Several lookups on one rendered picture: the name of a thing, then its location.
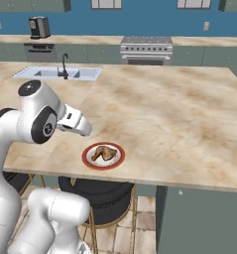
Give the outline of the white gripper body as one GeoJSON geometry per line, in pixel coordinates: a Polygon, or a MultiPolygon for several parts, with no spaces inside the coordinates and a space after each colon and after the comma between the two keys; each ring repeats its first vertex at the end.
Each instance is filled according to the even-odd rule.
{"type": "Polygon", "coordinates": [[[81,136],[89,136],[92,132],[91,123],[82,114],[73,114],[68,124],[71,132],[81,136]]]}

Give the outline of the steel dishwasher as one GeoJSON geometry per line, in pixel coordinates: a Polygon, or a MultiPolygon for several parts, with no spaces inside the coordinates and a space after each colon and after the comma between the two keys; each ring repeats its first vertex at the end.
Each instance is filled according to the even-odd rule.
{"type": "Polygon", "coordinates": [[[54,44],[25,44],[27,60],[31,63],[55,63],[57,61],[54,44]]]}

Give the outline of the black stool with gold legs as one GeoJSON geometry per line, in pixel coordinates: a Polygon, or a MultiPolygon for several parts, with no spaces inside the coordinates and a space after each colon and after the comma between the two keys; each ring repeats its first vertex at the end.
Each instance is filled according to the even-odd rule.
{"type": "Polygon", "coordinates": [[[4,172],[3,177],[19,193],[19,195],[22,195],[34,180],[35,175],[4,172]]]}
{"type": "Polygon", "coordinates": [[[136,185],[131,183],[108,182],[59,177],[62,191],[78,194],[90,202],[89,218],[83,226],[90,229],[93,254],[98,254],[96,230],[118,224],[132,208],[132,231],[135,231],[136,185]]]}

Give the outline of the green base cupboards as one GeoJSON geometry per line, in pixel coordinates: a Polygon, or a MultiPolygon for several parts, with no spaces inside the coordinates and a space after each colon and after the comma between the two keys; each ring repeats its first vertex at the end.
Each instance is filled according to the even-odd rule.
{"type": "Polygon", "coordinates": [[[237,47],[174,46],[172,64],[228,67],[237,76],[237,47]]]}
{"type": "Polygon", "coordinates": [[[119,45],[56,44],[57,61],[68,54],[71,64],[120,64],[119,45]]]}
{"type": "Polygon", "coordinates": [[[26,60],[23,44],[0,43],[0,62],[25,62],[26,60]]]}

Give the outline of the steel double sink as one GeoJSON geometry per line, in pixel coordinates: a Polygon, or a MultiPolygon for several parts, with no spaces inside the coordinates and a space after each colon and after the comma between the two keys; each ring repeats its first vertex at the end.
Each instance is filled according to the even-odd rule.
{"type": "MultiPolygon", "coordinates": [[[[66,67],[68,79],[95,81],[102,72],[101,67],[66,67]]],[[[14,78],[63,79],[58,76],[58,66],[27,66],[13,75],[14,78]]]]}

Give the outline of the steel oven with hob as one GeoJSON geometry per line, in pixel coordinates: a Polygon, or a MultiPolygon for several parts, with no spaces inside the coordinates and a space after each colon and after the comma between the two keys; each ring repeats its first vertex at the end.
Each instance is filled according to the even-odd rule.
{"type": "Polygon", "coordinates": [[[122,64],[170,65],[173,56],[171,37],[126,36],[120,44],[122,64]]]}

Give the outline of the green wall cupboards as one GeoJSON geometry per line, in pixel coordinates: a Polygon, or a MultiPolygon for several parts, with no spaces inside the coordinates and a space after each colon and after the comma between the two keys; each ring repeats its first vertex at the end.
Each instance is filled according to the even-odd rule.
{"type": "Polygon", "coordinates": [[[0,0],[0,12],[67,12],[70,0],[0,0]]]}
{"type": "Polygon", "coordinates": [[[218,9],[222,12],[237,12],[237,0],[220,0],[218,9]]]}

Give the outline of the black tap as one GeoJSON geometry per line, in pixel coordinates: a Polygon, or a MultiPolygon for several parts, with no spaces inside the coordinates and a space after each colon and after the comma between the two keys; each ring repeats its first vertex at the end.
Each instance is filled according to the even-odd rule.
{"type": "Polygon", "coordinates": [[[59,71],[59,68],[58,68],[58,76],[62,76],[63,79],[68,79],[68,73],[65,68],[66,59],[68,59],[68,54],[63,54],[62,55],[62,71],[59,71]]]}

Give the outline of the white framed window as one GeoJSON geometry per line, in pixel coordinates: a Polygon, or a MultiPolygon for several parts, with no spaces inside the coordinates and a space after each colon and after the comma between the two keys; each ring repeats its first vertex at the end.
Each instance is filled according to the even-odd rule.
{"type": "Polygon", "coordinates": [[[209,9],[211,0],[178,0],[179,9],[209,9]]]}
{"type": "Polygon", "coordinates": [[[121,9],[122,0],[91,0],[93,9],[121,9]]]}

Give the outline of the red-rimmed white plate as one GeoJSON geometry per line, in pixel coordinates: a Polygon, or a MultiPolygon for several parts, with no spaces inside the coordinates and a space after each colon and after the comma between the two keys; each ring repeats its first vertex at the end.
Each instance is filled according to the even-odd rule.
{"type": "Polygon", "coordinates": [[[122,147],[120,147],[119,145],[115,143],[109,143],[109,142],[95,143],[88,146],[83,151],[81,155],[81,160],[84,163],[84,165],[90,169],[99,170],[99,171],[111,170],[111,169],[117,168],[124,162],[125,151],[122,147]],[[107,146],[111,149],[115,149],[117,151],[117,154],[115,157],[113,157],[109,161],[104,161],[101,156],[99,156],[96,161],[92,161],[91,157],[98,146],[107,146]]]}

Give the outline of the green island cupboard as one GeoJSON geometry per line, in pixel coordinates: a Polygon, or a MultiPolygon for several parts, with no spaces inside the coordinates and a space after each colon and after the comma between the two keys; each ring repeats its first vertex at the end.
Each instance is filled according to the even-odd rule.
{"type": "Polygon", "coordinates": [[[237,254],[237,193],[158,187],[156,251],[237,254]]]}

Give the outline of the grey coffee machine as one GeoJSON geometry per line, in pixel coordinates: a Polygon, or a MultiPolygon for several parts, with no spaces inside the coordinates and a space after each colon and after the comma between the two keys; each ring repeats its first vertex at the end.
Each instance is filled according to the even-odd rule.
{"type": "Polygon", "coordinates": [[[45,39],[51,35],[49,19],[44,16],[35,16],[30,17],[29,20],[29,29],[31,32],[31,39],[45,39]]]}

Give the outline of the brown chicken drumstick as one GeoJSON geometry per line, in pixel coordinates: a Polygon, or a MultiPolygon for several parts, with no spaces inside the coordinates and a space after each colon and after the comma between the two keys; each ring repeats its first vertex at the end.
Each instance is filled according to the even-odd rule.
{"type": "Polygon", "coordinates": [[[117,154],[117,151],[115,149],[111,149],[107,146],[98,146],[94,152],[94,154],[91,157],[92,161],[96,161],[99,156],[102,157],[104,161],[109,161],[113,157],[115,157],[117,154]]]}

